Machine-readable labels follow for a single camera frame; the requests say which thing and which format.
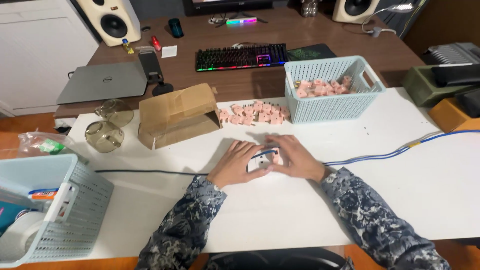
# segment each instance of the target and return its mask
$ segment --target patterned shirt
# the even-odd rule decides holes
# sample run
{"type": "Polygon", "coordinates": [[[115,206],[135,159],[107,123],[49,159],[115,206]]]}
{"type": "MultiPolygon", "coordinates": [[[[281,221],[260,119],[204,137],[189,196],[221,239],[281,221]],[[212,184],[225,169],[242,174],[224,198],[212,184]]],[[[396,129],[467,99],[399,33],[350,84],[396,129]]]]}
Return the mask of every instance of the patterned shirt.
{"type": "MultiPolygon", "coordinates": [[[[343,224],[380,266],[389,270],[450,270],[435,245],[397,217],[378,193],[342,168],[321,184],[343,224]]],[[[208,228],[227,195],[205,176],[195,176],[141,251],[136,270],[186,270],[208,238],[208,228]]],[[[342,270],[354,270],[350,258],[342,270]]]]}

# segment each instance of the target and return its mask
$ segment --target white lamp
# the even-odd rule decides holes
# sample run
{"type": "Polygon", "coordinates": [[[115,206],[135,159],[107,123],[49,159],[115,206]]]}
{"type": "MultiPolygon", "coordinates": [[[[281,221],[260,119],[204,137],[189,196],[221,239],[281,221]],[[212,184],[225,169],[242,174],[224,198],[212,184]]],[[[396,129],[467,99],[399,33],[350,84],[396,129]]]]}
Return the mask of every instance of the white lamp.
{"type": "Polygon", "coordinates": [[[362,23],[361,29],[364,33],[371,34],[372,37],[378,37],[381,32],[392,32],[396,35],[396,31],[392,30],[392,29],[382,29],[380,27],[374,27],[373,30],[365,30],[363,28],[363,26],[367,23],[368,20],[370,20],[370,18],[372,18],[374,15],[376,15],[380,12],[390,11],[390,12],[394,12],[394,13],[409,13],[409,12],[412,12],[414,9],[415,9],[415,5],[410,3],[410,4],[393,5],[393,6],[390,6],[390,7],[386,8],[386,9],[379,10],[379,11],[375,12],[374,14],[370,15],[362,23]]]}

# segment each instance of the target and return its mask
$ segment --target red bottle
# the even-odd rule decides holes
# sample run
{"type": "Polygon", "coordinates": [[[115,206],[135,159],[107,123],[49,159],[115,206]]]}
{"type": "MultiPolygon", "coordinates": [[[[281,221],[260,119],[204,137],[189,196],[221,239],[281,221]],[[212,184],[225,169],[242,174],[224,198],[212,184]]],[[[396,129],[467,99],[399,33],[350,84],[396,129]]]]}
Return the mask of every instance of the red bottle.
{"type": "Polygon", "coordinates": [[[156,36],[152,36],[152,44],[156,51],[162,50],[162,46],[160,46],[160,42],[158,42],[158,39],[156,38],[156,36]]]}

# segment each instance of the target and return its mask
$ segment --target hand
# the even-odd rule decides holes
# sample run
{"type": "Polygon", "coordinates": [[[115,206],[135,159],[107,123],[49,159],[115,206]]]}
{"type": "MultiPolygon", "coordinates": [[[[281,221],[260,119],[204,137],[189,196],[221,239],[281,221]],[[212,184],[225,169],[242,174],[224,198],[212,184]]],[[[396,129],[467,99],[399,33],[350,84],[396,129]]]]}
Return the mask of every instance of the hand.
{"type": "Polygon", "coordinates": [[[223,188],[229,184],[247,183],[269,174],[271,170],[261,169],[251,173],[246,171],[248,162],[255,154],[264,149],[254,143],[234,141],[222,159],[207,176],[207,180],[223,188]]]}
{"type": "Polygon", "coordinates": [[[330,171],[325,166],[317,161],[308,152],[307,149],[300,143],[300,141],[293,135],[283,136],[265,136],[267,143],[276,142],[280,145],[280,151],[286,153],[290,159],[290,165],[276,165],[268,166],[269,170],[281,172],[291,177],[305,178],[314,180],[320,183],[325,179],[330,171]]]}

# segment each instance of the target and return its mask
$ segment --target cream speaker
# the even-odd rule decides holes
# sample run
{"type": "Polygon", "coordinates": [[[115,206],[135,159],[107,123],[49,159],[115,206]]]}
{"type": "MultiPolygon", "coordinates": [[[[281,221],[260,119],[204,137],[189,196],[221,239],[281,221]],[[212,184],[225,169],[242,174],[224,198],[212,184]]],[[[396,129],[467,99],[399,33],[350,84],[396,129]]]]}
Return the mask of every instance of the cream speaker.
{"type": "Polygon", "coordinates": [[[340,23],[362,24],[375,12],[380,0],[337,0],[333,20],[340,23]]]}
{"type": "Polygon", "coordinates": [[[124,38],[129,42],[140,40],[140,22],[130,0],[77,2],[107,46],[121,45],[124,38]]]}

